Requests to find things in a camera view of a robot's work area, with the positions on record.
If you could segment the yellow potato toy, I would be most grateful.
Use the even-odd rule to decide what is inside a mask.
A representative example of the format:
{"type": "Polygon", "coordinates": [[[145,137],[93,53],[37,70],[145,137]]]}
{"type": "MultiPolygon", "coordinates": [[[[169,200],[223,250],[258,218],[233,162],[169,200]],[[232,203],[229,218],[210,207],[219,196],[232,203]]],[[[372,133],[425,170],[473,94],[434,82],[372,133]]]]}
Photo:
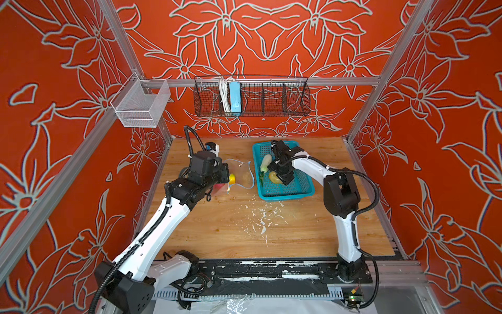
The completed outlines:
{"type": "Polygon", "coordinates": [[[275,171],[270,171],[268,176],[270,182],[274,184],[281,184],[282,181],[279,179],[277,173],[275,171]]]}

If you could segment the clear zip top bag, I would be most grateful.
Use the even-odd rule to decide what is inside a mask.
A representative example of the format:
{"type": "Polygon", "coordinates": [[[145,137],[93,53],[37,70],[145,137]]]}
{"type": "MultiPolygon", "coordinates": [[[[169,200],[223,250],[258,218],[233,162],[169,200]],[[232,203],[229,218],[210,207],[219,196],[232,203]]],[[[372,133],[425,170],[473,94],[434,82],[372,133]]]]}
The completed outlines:
{"type": "Polygon", "coordinates": [[[236,183],[216,184],[213,189],[213,196],[230,195],[244,190],[251,190],[256,184],[255,176],[251,169],[251,161],[243,162],[228,158],[224,161],[229,166],[229,173],[236,176],[236,183]]]}

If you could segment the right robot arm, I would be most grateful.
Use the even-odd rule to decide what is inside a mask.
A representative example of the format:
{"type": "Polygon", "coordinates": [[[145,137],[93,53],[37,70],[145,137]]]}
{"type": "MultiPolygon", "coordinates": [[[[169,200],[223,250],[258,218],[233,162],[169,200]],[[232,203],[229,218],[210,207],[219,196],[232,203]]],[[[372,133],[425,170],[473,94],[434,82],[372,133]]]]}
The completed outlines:
{"type": "Polygon", "coordinates": [[[283,141],[271,142],[275,156],[268,169],[274,171],[282,184],[289,184],[294,178],[294,171],[302,171],[311,179],[321,184],[323,202],[326,210],[333,216],[337,239],[337,268],[335,275],[344,283],[352,283],[368,270],[369,259],[375,268],[374,288],[371,297],[365,300],[362,293],[352,291],[343,298],[343,306],[360,311],[369,307],[379,291],[380,276],[375,257],[364,251],[358,237],[358,216],[371,211],[380,201],[378,186],[364,173],[348,168],[336,169],[311,156],[301,147],[290,148],[283,141]],[[374,199],[367,207],[360,209],[361,196],[355,176],[366,180],[374,190],[374,199]]]}

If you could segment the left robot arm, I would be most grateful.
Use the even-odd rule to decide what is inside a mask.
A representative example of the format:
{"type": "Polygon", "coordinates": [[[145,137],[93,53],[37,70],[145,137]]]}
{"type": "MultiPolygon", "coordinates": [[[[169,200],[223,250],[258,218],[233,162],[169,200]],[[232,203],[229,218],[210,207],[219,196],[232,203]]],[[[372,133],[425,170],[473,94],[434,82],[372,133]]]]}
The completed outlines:
{"type": "Polygon", "coordinates": [[[165,197],[158,210],[133,241],[112,261],[102,262],[95,270],[98,289],[89,306],[97,313],[100,301],[112,304],[122,313],[142,313],[158,290],[172,286],[178,295],[197,296],[207,288],[207,276],[198,271],[198,258],[180,251],[172,258],[154,264],[176,227],[201,200],[210,201],[217,184],[227,184],[230,172],[219,156],[214,142],[200,143],[194,151],[191,136],[197,133],[184,126],[190,163],[174,181],[164,185],[165,197]]]}

